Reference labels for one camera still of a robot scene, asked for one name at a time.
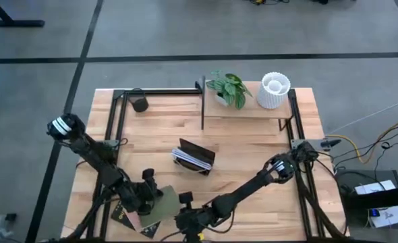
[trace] concrete floor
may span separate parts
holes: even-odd
[[[79,57],[97,0],[0,0],[14,18],[41,18],[44,28],[0,28],[0,58]],[[105,0],[89,57],[287,53],[398,52],[394,1],[308,0],[257,7],[242,0]],[[18,213],[14,238],[23,242],[53,141],[48,121],[62,111],[76,63],[0,64],[0,214]],[[286,74],[312,87],[325,132],[398,103],[398,58],[86,63],[72,111],[88,117],[95,88],[193,87],[211,71],[260,80]],[[398,121],[398,107],[336,133],[360,146]],[[351,147],[342,142],[338,155]],[[57,238],[78,158],[62,149],[38,240]],[[372,169],[374,163],[345,164]],[[379,169],[398,171],[398,146]],[[355,238],[398,242],[398,229],[357,229]]]

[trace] white pot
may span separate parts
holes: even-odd
[[[258,103],[267,109],[275,109],[283,103],[291,88],[289,78],[278,72],[265,74],[258,92]]]
[[[218,102],[218,103],[220,103],[220,104],[222,104],[222,105],[224,105],[224,106],[229,106],[229,104],[226,102],[226,100],[223,98],[223,97],[220,97],[219,95],[215,95],[215,100]]]

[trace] black cup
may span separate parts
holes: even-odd
[[[133,105],[136,112],[143,112],[148,109],[148,101],[145,97],[145,92],[140,88],[134,88],[130,91],[129,102]]]

